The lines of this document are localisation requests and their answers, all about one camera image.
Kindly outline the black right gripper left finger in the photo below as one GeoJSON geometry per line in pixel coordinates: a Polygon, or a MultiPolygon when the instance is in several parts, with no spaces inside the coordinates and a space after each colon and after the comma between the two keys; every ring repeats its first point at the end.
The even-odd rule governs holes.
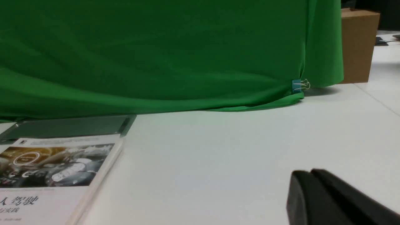
{"type": "Polygon", "coordinates": [[[339,209],[320,181],[307,171],[291,173],[286,211],[290,225],[346,225],[339,209]]]}

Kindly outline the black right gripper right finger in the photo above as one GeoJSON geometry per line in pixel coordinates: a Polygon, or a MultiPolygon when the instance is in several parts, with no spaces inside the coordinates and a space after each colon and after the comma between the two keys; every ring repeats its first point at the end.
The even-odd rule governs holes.
{"type": "Polygon", "coordinates": [[[323,184],[334,202],[355,225],[399,225],[399,213],[370,198],[346,181],[324,169],[311,173],[323,184]]]}

